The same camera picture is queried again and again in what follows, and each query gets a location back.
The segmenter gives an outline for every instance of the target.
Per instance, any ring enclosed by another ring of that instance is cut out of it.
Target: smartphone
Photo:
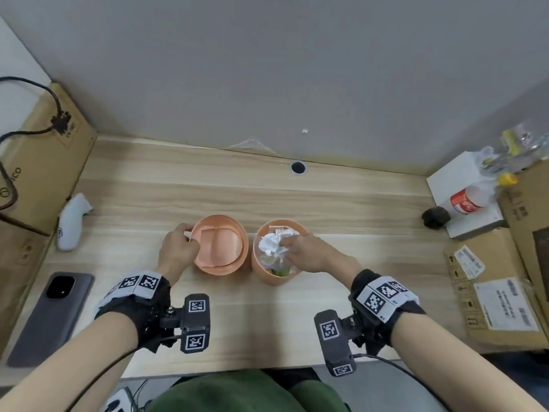
[[[93,276],[87,273],[54,273],[8,357],[8,366],[37,367],[65,344],[92,284]]]

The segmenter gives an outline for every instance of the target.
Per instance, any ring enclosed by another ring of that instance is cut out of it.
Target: wooden desk
[[[420,218],[433,205],[425,178],[314,163],[305,176],[295,176],[290,163],[152,140],[100,138],[76,188],[95,211],[84,218],[78,249],[52,248],[46,257],[2,358],[0,386],[14,385],[29,372],[10,369],[5,361],[52,273],[89,272],[96,278],[79,332],[121,276],[155,268],[167,231],[209,214],[239,220],[251,237],[266,221],[295,218],[363,266],[400,280],[419,295],[433,319],[464,338],[443,258],[449,239],[444,231],[425,228]],[[198,292],[211,300],[209,348],[192,355],[181,353],[178,344],[157,354],[141,350],[123,377],[321,364],[314,315],[329,308],[340,316],[351,313],[347,290],[322,273],[303,273],[270,287],[249,264],[225,277],[189,268],[173,288],[172,302],[181,306],[186,295]],[[397,357],[389,348],[382,354]]]

